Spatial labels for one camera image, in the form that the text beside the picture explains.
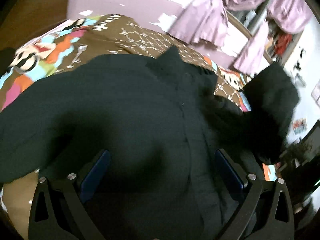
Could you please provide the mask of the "brown cartoon monkey bedspread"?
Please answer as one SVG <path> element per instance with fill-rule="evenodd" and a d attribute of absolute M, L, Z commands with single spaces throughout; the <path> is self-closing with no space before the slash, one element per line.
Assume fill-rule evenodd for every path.
<path fill-rule="evenodd" d="M 196 51 L 179 44 L 169 36 L 143 29 L 126 16 L 106 15 L 98 23 L 102 26 L 101 30 L 97 25 L 84 27 L 84 35 L 76 42 L 74 51 L 63 60 L 56 74 L 71 72 L 100 55 L 140 55 L 155 59 L 171 47 L 176 47 L 183 62 L 211 70 L 216 74 L 214 94 L 221 96 L 217 92 L 221 78 Z M 39 170 L 35 170 L 12 182 L 3 183 L 4 202 L 9 218 L 15 229 L 26 239 L 29 239 L 31 205 L 42 175 Z"/>

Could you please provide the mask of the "wooden framed barred window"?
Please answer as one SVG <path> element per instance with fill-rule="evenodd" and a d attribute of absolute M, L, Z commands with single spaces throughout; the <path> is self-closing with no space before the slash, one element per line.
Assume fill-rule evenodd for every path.
<path fill-rule="evenodd" d="M 302 33 L 292 34 L 289 39 L 288 34 L 281 30 L 276 22 L 267 16 L 267 6 L 271 0 L 264 1 L 253 10 L 232 11 L 227 10 L 228 20 L 246 38 L 251 38 L 260 27 L 264 19 L 268 22 L 268 38 L 264 51 L 264 58 L 268 61 L 276 61 L 284 65 L 295 49 Z"/>

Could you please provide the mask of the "right pink curtain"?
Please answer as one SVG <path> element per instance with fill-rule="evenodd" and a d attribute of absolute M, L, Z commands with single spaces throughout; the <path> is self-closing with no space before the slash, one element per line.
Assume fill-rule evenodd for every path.
<path fill-rule="evenodd" d="M 253 10 L 264 1 L 224 0 L 226 8 L 231 11 Z M 247 75 L 262 71 L 261 59 L 268 40 L 268 18 L 274 20 L 282 31 L 293 35 L 302 32 L 312 16 L 313 12 L 305 0 L 270 0 L 266 17 L 242 49 L 233 68 Z"/>

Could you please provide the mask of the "brown wooden headboard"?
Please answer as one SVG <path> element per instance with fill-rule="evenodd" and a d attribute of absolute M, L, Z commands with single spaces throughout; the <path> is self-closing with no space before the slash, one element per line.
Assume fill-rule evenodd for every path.
<path fill-rule="evenodd" d="M 68 0 L 17 0 L 1 25 L 1 49 L 17 48 L 67 18 Z"/>

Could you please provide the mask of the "left pink curtain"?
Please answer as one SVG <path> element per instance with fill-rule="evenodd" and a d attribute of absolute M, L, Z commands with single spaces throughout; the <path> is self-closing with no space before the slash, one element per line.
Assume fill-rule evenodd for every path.
<path fill-rule="evenodd" d="M 223 0 L 193 0 L 178 16 L 168 34 L 187 43 L 206 41 L 216 47 L 228 34 L 228 16 Z"/>

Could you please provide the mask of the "pink curtain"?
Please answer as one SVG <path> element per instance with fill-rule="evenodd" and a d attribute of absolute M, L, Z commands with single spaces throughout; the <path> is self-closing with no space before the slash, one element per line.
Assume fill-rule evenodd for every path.
<path fill-rule="evenodd" d="M 264 1 L 224 0 L 226 8 L 231 11 L 253 10 Z M 268 40 L 268 18 L 274 20 L 282 31 L 293 35 L 302 32 L 312 16 L 313 12 L 305 0 L 270 0 L 266 17 L 242 49 L 233 68 L 247 75 L 262 71 L 261 59 Z"/>
<path fill-rule="evenodd" d="M 168 34 L 187 43 L 206 41 L 216 47 L 228 34 L 228 16 L 223 0 L 193 0 L 178 16 Z"/>

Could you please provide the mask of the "large black garment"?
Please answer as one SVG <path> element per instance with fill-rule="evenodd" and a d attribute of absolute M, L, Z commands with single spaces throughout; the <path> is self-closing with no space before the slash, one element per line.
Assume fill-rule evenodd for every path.
<path fill-rule="evenodd" d="M 245 85 L 248 112 L 215 95 L 216 84 L 176 47 L 155 59 L 100 55 L 40 79 L 1 112 L 1 182 L 35 170 L 65 178 L 107 153 L 85 203 L 105 237 L 216 239 L 238 204 L 214 152 L 262 177 L 299 102 L 277 64 Z"/>

